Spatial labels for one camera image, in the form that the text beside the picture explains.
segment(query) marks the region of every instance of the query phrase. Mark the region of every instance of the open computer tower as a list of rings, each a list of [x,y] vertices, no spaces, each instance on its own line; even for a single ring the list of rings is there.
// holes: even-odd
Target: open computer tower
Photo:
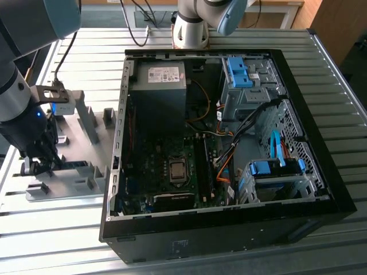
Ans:
[[[100,240],[125,263],[293,243],[356,210],[281,51],[126,51]]]

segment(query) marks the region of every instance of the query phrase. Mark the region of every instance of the black cable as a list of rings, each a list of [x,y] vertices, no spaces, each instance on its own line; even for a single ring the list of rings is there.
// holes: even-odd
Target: black cable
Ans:
[[[141,11],[142,11],[142,13],[153,23],[153,25],[155,26],[155,27],[157,27],[157,22],[155,22],[155,21],[153,21],[153,19],[151,19],[151,17],[149,16],[149,14],[145,11],[145,9],[143,9],[142,7],[141,7],[141,5],[139,5],[138,3],[136,3],[135,2],[135,0],[131,0],[131,2],[132,3],[134,3],[134,5],[136,6],[136,7],[138,7]]]
[[[255,28],[256,28],[257,23],[259,22],[260,16],[261,16],[261,0],[259,0],[259,13],[257,14],[256,22],[253,23],[252,25],[249,25],[248,27],[246,27],[246,29],[251,28],[253,26],[255,26]]]
[[[127,15],[126,15],[126,11],[125,11],[125,6],[124,6],[124,3],[122,2],[122,0],[120,0],[120,4],[121,4],[122,12],[123,12],[123,14],[124,14],[125,22],[126,22],[126,25],[127,25],[127,28],[128,28],[128,31],[129,31],[129,33],[130,33],[130,36],[131,36],[132,40],[134,40],[134,43],[135,43],[137,46],[139,46],[139,47],[144,47],[144,46],[147,44],[148,37],[149,37],[149,32],[147,32],[147,36],[146,36],[146,38],[145,38],[144,43],[143,43],[143,44],[139,44],[139,43],[136,41],[136,39],[135,39],[134,35],[132,34],[132,31],[131,31],[131,28],[130,28],[130,24],[128,23],[128,20],[127,20]]]
[[[80,13],[80,16],[81,16],[81,0],[78,0],[78,4],[79,4],[79,13]],[[58,71],[60,70],[61,66],[63,65],[66,57],[68,56],[69,52],[70,52],[70,49],[71,47],[73,46],[74,44],[74,41],[75,41],[75,38],[76,38],[76,35],[78,34],[78,32],[74,32],[74,35],[73,35],[73,38],[71,39],[71,42],[67,48],[67,51],[64,53],[60,63],[58,64],[56,70],[55,70],[55,73],[54,73],[54,82],[58,82],[58,78],[57,78],[57,74],[58,74]]]
[[[240,141],[240,138],[243,134],[245,134],[252,126],[256,123],[256,118],[261,114],[261,112],[271,106],[279,105],[281,99],[273,99],[270,102],[263,103],[257,109],[255,109],[252,113],[250,113],[238,126],[237,130],[234,132],[230,147],[216,160],[216,163],[222,161],[226,156],[228,156],[232,150],[234,150]]]
[[[155,19],[155,15],[154,15],[154,13],[153,13],[153,10],[151,9],[151,6],[150,6],[150,5],[149,5],[149,3],[148,3],[148,0],[144,0],[144,1],[147,3],[147,6],[148,6],[148,8],[149,8],[150,12],[151,12],[151,13],[152,13],[152,15],[153,15],[153,19],[154,19],[154,22],[155,22],[154,26],[155,26],[156,28],[158,28],[157,20]]]
[[[140,11],[140,13],[141,13],[141,15],[142,15],[142,16],[144,16],[144,21],[146,21],[146,22],[151,22],[152,24],[154,24],[154,21],[153,21],[153,20],[151,20],[151,19],[149,19],[149,18],[146,18],[146,16],[145,16],[145,13],[144,13],[144,12]]]
[[[160,24],[161,24],[161,23],[163,22],[163,20],[165,19],[166,14],[167,14],[167,12],[165,11],[165,13],[164,13],[164,15],[163,15],[162,19],[161,19],[161,20],[160,20],[160,22],[157,24],[157,25],[158,25],[158,27],[160,26]]]

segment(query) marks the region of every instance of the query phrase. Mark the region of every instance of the sticker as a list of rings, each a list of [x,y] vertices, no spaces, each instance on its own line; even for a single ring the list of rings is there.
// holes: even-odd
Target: sticker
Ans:
[[[248,76],[252,79],[260,79],[258,73],[249,73]]]
[[[188,252],[189,240],[171,242],[171,254],[186,254]]]
[[[179,82],[178,67],[150,68],[148,83]]]
[[[228,186],[228,194],[231,196],[232,199],[235,198],[235,191],[231,188],[231,186]]]

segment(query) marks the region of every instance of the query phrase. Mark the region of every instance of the gray robot arm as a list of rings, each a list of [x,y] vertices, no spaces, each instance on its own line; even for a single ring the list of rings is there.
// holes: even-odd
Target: gray robot arm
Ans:
[[[241,21],[246,5],[247,0],[179,0],[174,45],[182,49],[206,47],[206,24],[224,36],[230,35]]]

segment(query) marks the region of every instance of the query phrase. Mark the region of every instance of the aluminum workbench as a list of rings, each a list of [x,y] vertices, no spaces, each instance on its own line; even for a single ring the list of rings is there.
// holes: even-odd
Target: aluminum workbench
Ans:
[[[52,45],[38,84],[50,84],[69,42]],[[318,37],[245,29],[230,38],[211,32],[210,45],[283,50],[358,211],[294,245],[127,266],[98,241],[102,195],[29,203],[30,179],[12,178],[21,164],[12,147],[0,172],[0,273],[367,274],[367,115]],[[170,47],[169,29],[152,32],[147,48]],[[132,48],[126,29],[81,29],[59,78],[83,89],[94,112],[116,109],[124,50]]]

